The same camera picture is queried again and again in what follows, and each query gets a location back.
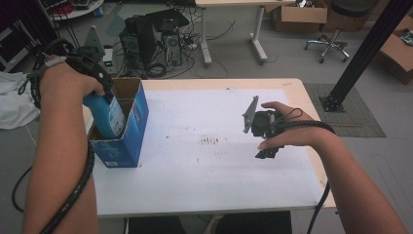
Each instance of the human hand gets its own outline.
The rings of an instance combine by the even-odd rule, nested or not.
[[[261,106],[264,108],[274,108],[277,111],[279,111],[284,117],[288,115],[289,117],[286,117],[286,122],[314,120],[310,115],[308,115],[304,111],[294,109],[278,101],[266,102],[261,104]],[[284,130],[282,134],[262,141],[258,145],[258,149],[275,148],[284,145],[314,146],[317,143],[318,135],[325,133],[329,133],[329,131],[318,127],[303,126],[287,128]]]
[[[59,63],[46,69],[40,82],[40,95],[44,98],[79,98],[91,92],[103,96],[102,85],[93,77],[81,74],[66,62]]]

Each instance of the white cloth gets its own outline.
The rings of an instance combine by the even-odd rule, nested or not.
[[[10,130],[24,126],[39,116],[30,94],[30,82],[20,96],[19,87],[26,74],[0,72],[0,129]]]

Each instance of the cardboard box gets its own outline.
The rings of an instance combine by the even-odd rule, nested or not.
[[[399,38],[405,29],[413,30],[411,17],[404,17],[400,22],[378,53],[378,59],[401,83],[413,85],[413,46],[407,45]]]
[[[371,0],[374,5],[376,5],[378,0]],[[326,24],[320,27],[320,31],[322,32],[333,32],[339,25],[341,20],[343,20],[343,16],[340,14],[335,13],[331,9],[331,0],[324,0],[325,5],[327,5],[327,22]],[[368,12],[364,17],[360,18],[346,18],[342,25],[342,31],[359,31],[361,30],[367,20],[370,17],[370,14],[373,12],[374,7]]]
[[[149,109],[140,79],[114,79],[112,91],[128,117],[119,139],[104,139],[93,125],[88,139],[94,153],[107,168],[136,168],[145,134]]]
[[[282,32],[317,32],[320,23],[327,21],[327,6],[322,0],[314,1],[315,8],[276,8],[273,15],[274,29]]]

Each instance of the metal pole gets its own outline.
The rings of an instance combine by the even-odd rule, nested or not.
[[[324,111],[339,109],[367,65],[382,48],[394,29],[413,5],[413,0],[391,0],[358,48],[339,81],[326,98],[321,99]]]

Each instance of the forearm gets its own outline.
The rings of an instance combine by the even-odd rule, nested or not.
[[[81,95],[65,96],[63,92],[57,92],[55,97],[42,97],[40,125],[36,158],[27,191],[24,233],[39,233],[44,228],[75,188],[87,159]],[[56,231],[70,230],[67,228],[79,231],[81,224],[94,223],[95,216],[94,184],[90,179]]]
[[[313,145],[324,165],[347,233],[407,233],[392,205],[342,140],[318,131]]]

